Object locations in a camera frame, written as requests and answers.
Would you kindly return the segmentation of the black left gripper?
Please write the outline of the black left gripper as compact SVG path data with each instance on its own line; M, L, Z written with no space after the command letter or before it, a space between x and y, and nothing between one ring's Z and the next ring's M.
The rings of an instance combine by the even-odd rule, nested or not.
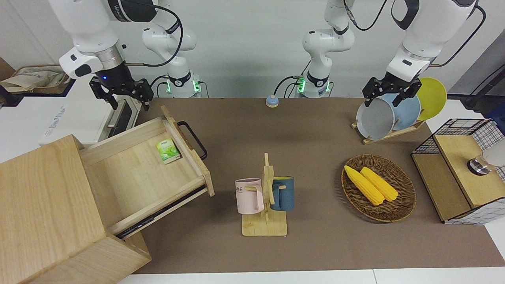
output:
M372 77L363 88L365 106L370 106L373 99L379 96L383 96L387 93L396 93L397 95L393 100L393 106L397 107L404 99L414 97L421 86L422 82L419 78L407 82L390 73L386 73L383 79Z

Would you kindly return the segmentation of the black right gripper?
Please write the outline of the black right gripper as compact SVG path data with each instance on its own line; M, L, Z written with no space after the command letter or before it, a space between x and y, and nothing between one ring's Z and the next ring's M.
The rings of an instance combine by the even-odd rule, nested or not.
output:
M125 63L103 71L98 71L90 80L90 88L97 99L103 99L117 110L118 102L113 95L127 95L137 99L144 111L150 109L153 90L146 79L135 80Z

